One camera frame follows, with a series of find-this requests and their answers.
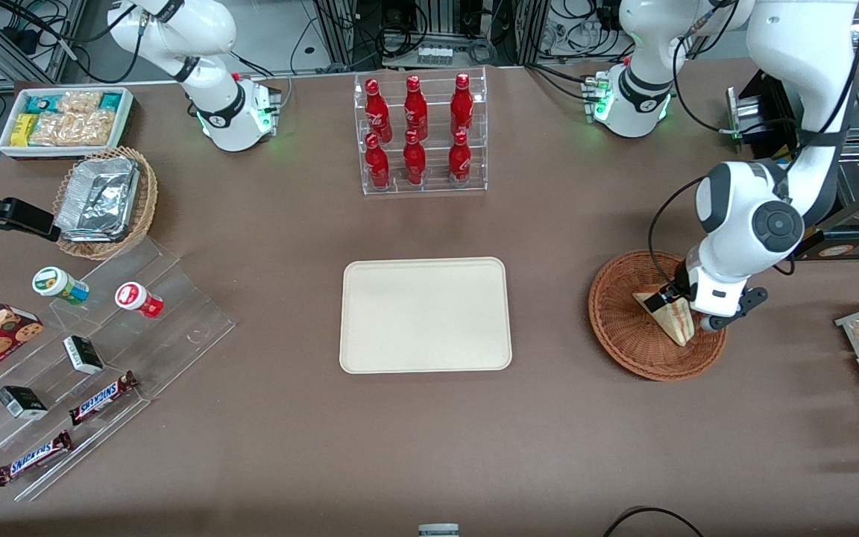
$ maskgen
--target red cap bottle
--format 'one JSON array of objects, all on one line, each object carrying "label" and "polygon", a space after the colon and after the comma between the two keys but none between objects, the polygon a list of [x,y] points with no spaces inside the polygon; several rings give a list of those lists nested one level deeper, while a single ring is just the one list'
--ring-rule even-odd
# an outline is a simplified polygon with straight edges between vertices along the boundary
[{"label": "red cap bottle", "polygon": [[460,72],[456,75],[456,91],[453,92],[453,100],[450,101],[450,131],[453,136],[459,129],[470,132],[473,128],[473,96],[470,94],[470,75]]},{"label": "red cap bottle", "polygon": [[420,144],[420,137],[415,129],[406,132],[406,148],[403,149],[403,160],[406,162],[406,180],[413,186],[420,186],[426,179],[427,153]]},{"label": "red cap bottle", "polygon": [[456,188],[466,186],[470,181],[470,147],[466,145],[466,131],[460,129],[453,136],[453,147],[450,147],[450,183]]},{"label": "red cap bottle", "polygon": [[406,101],[403,102],[403,113],[406,114],[406,129],[415,130],[419,139],[426,139],[430,135],[427,98],[420,90],[420,78],[417,75],[406,78]]},{"label": "red cap bottle", "polygon": [[393,139],[393,129],[389,126],[389,106],[380,95],[380,83],[371,78],[365,82],[364,88],[367,89],[367,123],[380,137],[380,143],[389,143]]},{"label": "red cap bottle", "polygon": [[386,190],[389,188],[389,160],[386,159],[386,153],[380,147],[380,138],[376,133],[367,133],[364,142],[367,143],[364,160],[367,160],[367,170],[371,176],[373,188]]}]

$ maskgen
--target wicker basket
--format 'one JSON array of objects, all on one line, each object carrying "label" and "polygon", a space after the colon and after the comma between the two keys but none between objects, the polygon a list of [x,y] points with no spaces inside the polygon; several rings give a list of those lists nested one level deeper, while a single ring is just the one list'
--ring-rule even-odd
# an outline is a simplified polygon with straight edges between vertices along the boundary
[{"label": "wicker basket", "polygon": [[[139,177],[139,184],[137,184],[137,194],[134,195],[134,209],[130,217],[128,236],[121,242],[72,242],[59,239],[58,248],[61,248],[61,251],[64,251],[65,254],[74,255],[75,257],[85,257],[93,261],[104,261],[115,252],[129,247],[129,245],[139,244],[145,235],[148,234],[148,228],[151,227],[151,221],[154,218],[154,204],[157,203],[157,179],[154,177],[154,170],[151,169],[148,161],[139,152],[129,147],[105,149],[89,155],[85,159],[98,160],[110,159],[111,157],[129,157],[129,159],[136,160],[139,166],[141,166],[141,175]],[[69,170],[69,173],[65,174],[65,180],[62,180],[61,186],[58,187],[58,195],[55,196],[55,201],[51,204],[53,214],[58,214],[58,208],[61,207],[62,200],[65,198],[65,189],[68,187],[71,176],[72,170]]]},{"label": "wicker basket", "polygon": [[[656,251],[665,271],[674,273],[677,255]],[[685,380],[705,373],[727,342],[727,329],[705,332],[692,312],[695,336],[679,347],[632,296],[642,286],[664,285],[648,251],[630,251],[607,262],[589,292],[589,320],[601,345],[632,373],[651,380]]]}]

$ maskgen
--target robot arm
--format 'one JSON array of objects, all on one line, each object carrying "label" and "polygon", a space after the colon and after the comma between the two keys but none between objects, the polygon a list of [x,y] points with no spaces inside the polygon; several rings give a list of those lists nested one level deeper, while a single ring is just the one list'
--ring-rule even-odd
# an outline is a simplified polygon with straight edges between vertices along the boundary
[{"label": "robot arm", "polygon": [[277,109],[268,89],[238,81],[217,57],[231,51],[236,40],[227,7],[213,0],[122,0],[108,10],[109,24],[132,6],[139,9],[112,28],[115,41],[126,51],[137,48],[180,82],[215,145],[241,151],[273,134]]},{"label": "robot arm", "polygon": [[804,105],[801,144],[787,171],[770,162],[722,163],[696,191],[696,211],[708,233],[676,273],[691,306],[722,327],[763,301],[744,292],[747,279],[787,258],[807,225],[825,216],[834,196],[826,183],[843,143],[843,108],[853,62],[850,21],[856,0],[759,1],[747,44],[761,71],[797,88]]}]

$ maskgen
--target candy bar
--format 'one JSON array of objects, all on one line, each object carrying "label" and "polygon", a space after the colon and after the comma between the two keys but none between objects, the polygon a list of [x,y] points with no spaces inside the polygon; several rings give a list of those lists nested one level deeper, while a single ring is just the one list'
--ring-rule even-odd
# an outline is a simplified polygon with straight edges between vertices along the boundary
[{"label": "candy bar", "polygon": [[69,436],[69,432],[62,431],[58,433],[57,438],[52,439],[47,445],[43,445],[41,448],[18,459],[18,461],[11,463],[11,465],[2,466],[0,468],[0,486],[6,486],[11,480],[18,478],[22,472],[31,467],[41,465],[45,459],[50,459],[52,455],[61,453],[62,451],[72,451],[72,449],[75,449],[75,446],[72,445],[72,437]]},{"label": "candy bar", "polygon": [[137,386],[137,380],[134,379],[132,371],[116,378],[115,382],[109,384],[107,388],[98,392],[98,394],[93,395],[88,401],[83,402],[81,406],[75,410],[69,410],[69,414],[72,416],[72,426],[79,425],[85,419],[98,414],[103,408],[122,395],[125,395],[125,392],[134,386]]}]

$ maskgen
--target brown table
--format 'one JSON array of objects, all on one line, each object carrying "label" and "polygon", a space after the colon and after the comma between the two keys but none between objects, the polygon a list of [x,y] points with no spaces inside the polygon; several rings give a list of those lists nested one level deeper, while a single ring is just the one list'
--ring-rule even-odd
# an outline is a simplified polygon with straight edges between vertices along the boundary
[{"label": "brown table", "polygon": [[[682,84],[720,122],[723,89],[754,71],[692,62]],[[490,190],[433,200],[362,197],[352,75],[301,78],[280,135],[241,154],[201,135],[177,85],[134,86],[130,143],[160,181],[152,235],[239,326],[41,499],[0,495],[0,535],[391,536],[446,521],[467,537],[600,535],[638,504],[706,535],[859,535],[859,371],[832,324],[859,310],[859,262],[758,276],[771,299],[716,365],[641,380],[594,339],[589,284],[733,151],[677,106],[620,139],[529,72],[488,77]],[[3,159],[0,196],[48,207],[68,165]],[[655,240],[685,252],[701,238],[689,196]],[[341,370],[347,264],[485,255],[508,269],[508,369]],[[0,233],[0,301],[43,308],[28,278],[51,263],[89,268]],[[638,519],[617,535],[688,534]]]}]

